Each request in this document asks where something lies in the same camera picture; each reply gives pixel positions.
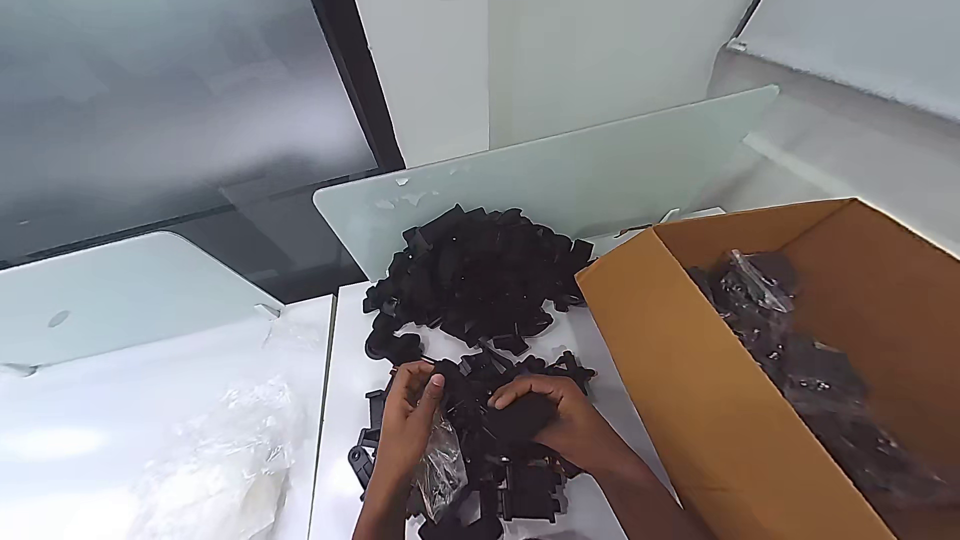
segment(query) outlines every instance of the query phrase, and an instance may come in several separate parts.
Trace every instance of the plastic wrap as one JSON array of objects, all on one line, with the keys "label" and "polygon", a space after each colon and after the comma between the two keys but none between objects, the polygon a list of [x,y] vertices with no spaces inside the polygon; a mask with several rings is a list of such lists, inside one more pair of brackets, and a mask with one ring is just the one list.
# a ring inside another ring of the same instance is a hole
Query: plastic wrap
[{"label": "plastic wrap", "polygon": [[873,504],[956,503],[947,484],[865,414],[801,414],[840,468]]},{"label": "plastic wrap", "polygon": [[798,280],[787,257],[732,250],[711,272],[687,274],[874,505],[957,503],[946,483],[874,422],[867,384],[847,355],[792,331]]},{"label": "plastic wrap", "polygon": [[414,478],[414,484],[423,496],[427,517],[439,523],[467,482],[467,466],[457,432],[438,410],[433,417],[426,452]]},{"label": "plastic wrap", "polygon": [[207,414],[176,429],[134,487],[130,540],[248,540],[273,526],[302,416],[275,378],[233,385]]},{"label": "plastic wrap", "polygon": [[[754,263],[768,272],[761,272]],[[714,307],[754,361],[782,387],[782,358],[792,325],[796,275],[780,254],[744,256],[732,250],[708,278]]]}]

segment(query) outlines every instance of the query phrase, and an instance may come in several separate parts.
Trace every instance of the finger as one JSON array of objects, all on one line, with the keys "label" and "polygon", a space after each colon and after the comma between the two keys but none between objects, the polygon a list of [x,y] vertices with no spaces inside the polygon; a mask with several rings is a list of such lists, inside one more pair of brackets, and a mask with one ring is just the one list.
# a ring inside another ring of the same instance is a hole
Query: finger
[{"label": "finger", "polygon": [[438,373],[430,378],[430,382],[423,389],[417,408],[410,414],[411,420],[421,427],[429,427],[433,423],[433,414],[440,405],[440,400],[444,398],[444,383],[444,376]]},{"label": "finger", "polygon": [[559,404],[563,397],[562,379],[564,378],[547,377],[546,375],[521,375],[497,388],[496,392],[493,392],[493,395],[487,400],[487,406],[505,408],[530,392],[543,394],[555,404]]},{"label": "finger", "polygon": [[412,387],[416,388],[432,371],[433,366],[424,361],[407,362],[397,367],[386,406],[396,407],[409,403],[408,396]]}]

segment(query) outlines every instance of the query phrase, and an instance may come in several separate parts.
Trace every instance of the cardboard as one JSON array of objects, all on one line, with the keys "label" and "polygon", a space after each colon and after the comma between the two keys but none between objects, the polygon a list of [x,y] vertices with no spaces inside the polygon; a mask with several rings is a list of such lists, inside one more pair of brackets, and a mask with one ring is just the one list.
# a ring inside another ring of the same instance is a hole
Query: cardboard
[{"label": "cardboard", "polygon": [[960,470],[960,261],[855,200],[658,225],[577,279],[684,504],[720,540],[960,538],[960,508],[887,524],[689,279],[730,249],[785,253],[797,331],[845,351],[877,421]]}]

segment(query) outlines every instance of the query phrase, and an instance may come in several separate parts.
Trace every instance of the wall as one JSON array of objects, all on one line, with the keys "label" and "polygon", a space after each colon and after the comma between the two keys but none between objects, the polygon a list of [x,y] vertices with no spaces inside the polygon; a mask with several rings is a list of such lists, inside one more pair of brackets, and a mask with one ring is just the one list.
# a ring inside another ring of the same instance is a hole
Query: wall
[{"label": "wall", "polygon": [[709,93],[770,83],[780,97],[701,206],[856,195],[960,254],[960,124],[729,52]]},{"label": "wall", "polygon": [[487,150],[487,0],[357,8],[407,166]]},{"label": "wall", "polygon": [[704,99],[750,0],[489,0],[491,147]]}]

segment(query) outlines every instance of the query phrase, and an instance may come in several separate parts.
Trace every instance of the white table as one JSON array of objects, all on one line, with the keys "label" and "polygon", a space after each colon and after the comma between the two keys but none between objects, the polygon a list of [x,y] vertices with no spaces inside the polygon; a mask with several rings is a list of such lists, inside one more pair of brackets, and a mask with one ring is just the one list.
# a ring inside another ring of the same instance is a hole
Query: white table
[{"label": "white table", "polygon": [[[320,432],[332,297],[0,380],[0,536],[119,540],[138,508],[131,488],[174,427],[216,406],[238,381],[282,375],[304,424],[275,524],[305,540]],[[273,328],[271,338],[266,340]]]},{"label": "white table", "polygon": [[[374,317],[374,313],[364,314],[362,309],[369,286],[369,283],[358,283],[342,287],[338,295],[310,540],[348,540],[360,512],[363,490],[350,469],[347,453],[356,445],[360,429],[370,425],[370,410],[364,395],[384,388],[391,369],[388,360],[370,360],[364,353],[364,342]],[[597,377],[590,382],[590,390],[597,410],[669,487],[669,479],[653,443],[636,414],[589,310],[575,307],[568,314],[548,311],[556,322],[544,334],[528,340],[531,349],[524,356],[537,355],[552,362],[569,349],[584,366],[595,369]],[[446,357],[459,362],[461,355],[470,352],[463,342],[441,331],[418,329],[412,325],[402,331],[420,334],[424,353],[434,358]],[[580,475],[569,481],[564,494],[569,501],[568,513],[558,516],[556,525],[537,520],[514,520],[504,523],[504,538],[625,538],[593,478]],[[417,529],[422,519],[407,522],[408,539],[419,538]]]}]

